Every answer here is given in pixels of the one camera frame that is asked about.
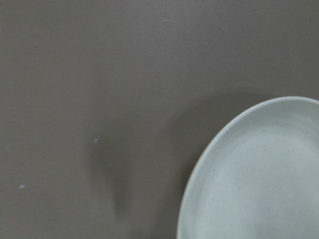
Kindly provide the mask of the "round cream plate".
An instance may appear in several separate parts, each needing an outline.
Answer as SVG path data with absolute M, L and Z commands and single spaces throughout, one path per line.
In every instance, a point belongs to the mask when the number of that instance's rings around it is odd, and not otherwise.
M 318 101 L 271 99 L 228 123 L 191 173 L 176 236 L 318 238 Z

